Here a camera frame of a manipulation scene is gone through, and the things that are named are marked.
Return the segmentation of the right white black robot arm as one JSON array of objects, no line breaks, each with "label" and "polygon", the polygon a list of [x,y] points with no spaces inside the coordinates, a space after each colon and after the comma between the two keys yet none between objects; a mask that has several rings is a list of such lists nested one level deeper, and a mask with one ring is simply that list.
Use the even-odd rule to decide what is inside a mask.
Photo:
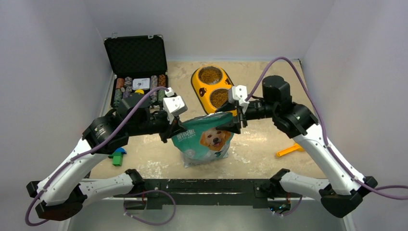
[{"label": "right white black robot arm", "polygon": [[325,175],[316,179],[281,169],[260,186],[260,191],[271,198],[296,193],[319,201],[333,216],[343,218],[355,210],[377,180],[365,177],[349,164],[332,143],[324,139],[323,126],[315,115],[302,104],[293,102],[290,85],[280,76],[268,76],[262,80],[262,97],[247,100],[243,85],[228,91],[228,100],[220,111],[236,110],[237,115],[218,127],[239,134],[241,128],[253,119],[271,118],[278,130],[299,144],[314,160]]}]

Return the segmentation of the yellow double pet bowl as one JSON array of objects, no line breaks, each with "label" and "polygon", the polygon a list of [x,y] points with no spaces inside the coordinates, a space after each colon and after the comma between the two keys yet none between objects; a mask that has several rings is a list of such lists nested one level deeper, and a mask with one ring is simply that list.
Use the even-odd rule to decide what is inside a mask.
[{"label": "yellow double pet bowl", "polygon": [[194,71],[191,86],[204,112],[211,114],[228,99],[233,82],[221,67],[205,65]]}]

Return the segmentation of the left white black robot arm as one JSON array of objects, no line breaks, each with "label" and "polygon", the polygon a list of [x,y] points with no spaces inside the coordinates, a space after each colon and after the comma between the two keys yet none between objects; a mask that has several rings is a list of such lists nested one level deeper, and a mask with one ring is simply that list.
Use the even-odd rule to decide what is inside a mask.
[{"label": "left white black robot arm", "polygon": [[145,181],[135,169],[102,180],[87,174],[132,136],[158,134],[162,142],[184,132],[179,116],[187,110],[184,100],[172,89],[163,89],[162,109],[151,112],[150,94],[133,93],[117,108],[96,118],[83,132],[70,155],[44,180],[27,184],[41,223],[64,221],[93,202],[117,195],[137,197],[146,192]]}]

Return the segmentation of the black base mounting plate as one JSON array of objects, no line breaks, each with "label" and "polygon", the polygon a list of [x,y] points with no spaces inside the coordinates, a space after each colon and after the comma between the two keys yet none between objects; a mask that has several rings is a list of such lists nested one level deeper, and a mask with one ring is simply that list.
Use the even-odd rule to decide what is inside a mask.
[{"label": "black base mounting plate", "polygon": [[147,209],[164,205],[250,206],[286,212],[299,195],[274,188],[269,179],[146,179],[143,186],[124,194],[141,199]]}]

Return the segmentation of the yellow plastic scoop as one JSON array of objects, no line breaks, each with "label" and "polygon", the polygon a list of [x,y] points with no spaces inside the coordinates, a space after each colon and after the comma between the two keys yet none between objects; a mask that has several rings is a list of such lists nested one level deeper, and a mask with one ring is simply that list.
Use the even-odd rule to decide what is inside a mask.
[{"label": "yellow plastic scoop", "polygon": [[303,149],[301,145],[299,145],[298,143],[295,143],[286,149],[276,152],[276,157],[282,157],[284,155],[287,155],[293,152],[304,152],[304,151],[305,150]]}]

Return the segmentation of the black poker chip case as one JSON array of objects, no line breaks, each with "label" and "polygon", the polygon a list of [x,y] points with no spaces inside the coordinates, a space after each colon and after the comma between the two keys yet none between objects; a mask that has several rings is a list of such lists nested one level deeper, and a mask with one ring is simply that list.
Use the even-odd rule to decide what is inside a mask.
[{"label": "black poker chip case", "polygon": [[109,62],[118,79],[126,77],[159,78],[159,86],[168,87],[168,68],[162,35],[105,38],[103,42]]}]

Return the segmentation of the green dog food bag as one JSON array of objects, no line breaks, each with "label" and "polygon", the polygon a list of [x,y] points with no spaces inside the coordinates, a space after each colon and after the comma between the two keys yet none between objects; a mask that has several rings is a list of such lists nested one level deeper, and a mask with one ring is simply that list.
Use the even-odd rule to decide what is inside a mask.
[{"label": "green dog food bag", "polygon": [[185,132],[172,137],[184,167],[204,165],[227,158],[233,133],[217,127],[231,121],[232,113],[213,113],[183,122]]}]

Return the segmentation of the green blue toy blocks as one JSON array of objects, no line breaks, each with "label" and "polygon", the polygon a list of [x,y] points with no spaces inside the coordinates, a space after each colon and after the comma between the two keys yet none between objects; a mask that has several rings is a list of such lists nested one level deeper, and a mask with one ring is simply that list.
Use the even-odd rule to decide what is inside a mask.
[{"label": "green blue toy blocks", "polygon": [[113,166],[120,167],[123,164],[123,158],[124,158],[124,155],[126,154],[127,154],[126,150],[120,147],[116,149],[112,154],[110,154],[108,158],[112,160]]}]

